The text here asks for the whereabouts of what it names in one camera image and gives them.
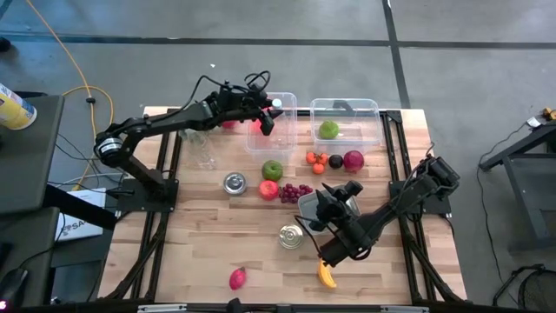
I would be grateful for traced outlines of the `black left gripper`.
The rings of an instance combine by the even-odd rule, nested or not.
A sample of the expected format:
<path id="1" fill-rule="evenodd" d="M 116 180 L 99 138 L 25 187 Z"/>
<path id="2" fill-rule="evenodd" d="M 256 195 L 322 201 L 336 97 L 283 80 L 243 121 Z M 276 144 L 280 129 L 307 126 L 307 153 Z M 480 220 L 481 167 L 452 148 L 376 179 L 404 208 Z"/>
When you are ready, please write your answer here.
<path id="1" fill-rule="evenodd" d="M 278 97 L 277 92 L 268 92 L 258 89 L 256 84 L 242 87 L 225 83 L 220 86 L 212 108 L 215 115 L 215 124 L 221 126 L 225 122 L 258 120 L 261 133 L 269 136 L 275 126 L 274 118 L 283 113 L 283 110 L 269 109 L 272 100 Z"/>

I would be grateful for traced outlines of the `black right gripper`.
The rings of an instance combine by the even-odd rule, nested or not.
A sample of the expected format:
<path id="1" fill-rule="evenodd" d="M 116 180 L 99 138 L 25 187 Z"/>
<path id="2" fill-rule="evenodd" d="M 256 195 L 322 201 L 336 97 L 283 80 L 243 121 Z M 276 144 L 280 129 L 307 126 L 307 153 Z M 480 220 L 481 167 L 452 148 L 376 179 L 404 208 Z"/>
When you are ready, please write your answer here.
<path id="1" fill-rule="evenodd" d="M 310 229 L 323 231 L 331 223 L 337 230 L 343 231 L 346 237 L 365 237 L 367 234 L 358 222 L 359 216 L 347 204 L 349 199 L 363 190 L 362 185 L 348 181 L 345 185 L 322 183 L 322 186 L 324 191 L 315 191 L 318 200 L 316 220 L 310 223 Z"/>

